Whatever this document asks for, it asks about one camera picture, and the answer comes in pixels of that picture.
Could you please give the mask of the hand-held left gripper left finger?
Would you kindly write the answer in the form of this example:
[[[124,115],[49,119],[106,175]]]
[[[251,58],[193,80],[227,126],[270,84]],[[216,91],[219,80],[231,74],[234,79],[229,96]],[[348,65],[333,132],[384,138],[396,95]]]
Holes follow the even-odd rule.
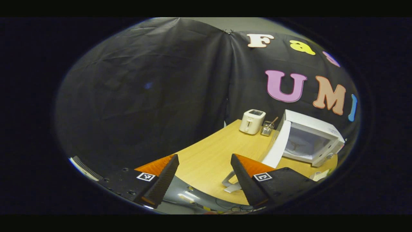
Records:
[[[135,204],[157,208],[178,166],[178,155],[172,154],[137,168],[123,167],[103,177],[98,183]]]

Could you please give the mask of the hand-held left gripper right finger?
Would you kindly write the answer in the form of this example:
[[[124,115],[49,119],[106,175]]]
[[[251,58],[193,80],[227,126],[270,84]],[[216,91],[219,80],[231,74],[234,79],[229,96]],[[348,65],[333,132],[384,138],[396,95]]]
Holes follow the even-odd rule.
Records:
[[[232,154],[230,163],[249,205],[255,208],[280,207],[317,187],[316,181],[289,167],[275,169],[240,154]]]

